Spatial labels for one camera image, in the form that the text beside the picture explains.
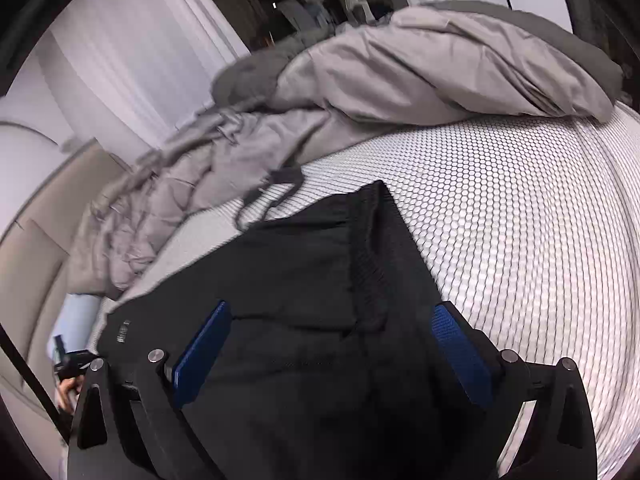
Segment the person's left hand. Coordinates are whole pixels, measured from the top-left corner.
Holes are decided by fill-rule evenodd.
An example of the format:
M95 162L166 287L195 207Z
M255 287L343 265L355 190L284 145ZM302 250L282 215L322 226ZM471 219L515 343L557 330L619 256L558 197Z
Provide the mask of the person's left hand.
M84 376L66 378L58 383L55 393L56 406L61 412L73 415L76 410L76 396L81 392Z

